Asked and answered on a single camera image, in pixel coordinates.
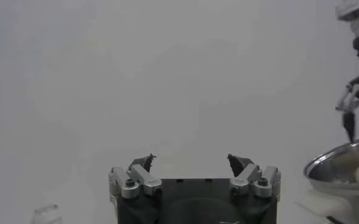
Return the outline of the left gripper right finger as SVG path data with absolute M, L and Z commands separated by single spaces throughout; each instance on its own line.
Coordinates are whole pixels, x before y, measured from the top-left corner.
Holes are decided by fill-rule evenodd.
M 259 198 L 280 199 L 281 173 L 275 166 L 262 170 L 249 158 L 228 154 L 233 178 L 229 180 L 232 195 L 247 195 L 250 191 Z

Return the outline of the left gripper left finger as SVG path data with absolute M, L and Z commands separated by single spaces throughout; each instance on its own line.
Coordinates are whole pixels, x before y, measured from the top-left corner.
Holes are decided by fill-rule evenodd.
M 160 198 L 163 181 L 150 174 L 155 158 L 156 156 L 150 153 L 134 159 L 126 169 L 119 166 L 112 167 L 108 173 L 110 196 L 130 200 L 143 193 L 152 198 Z

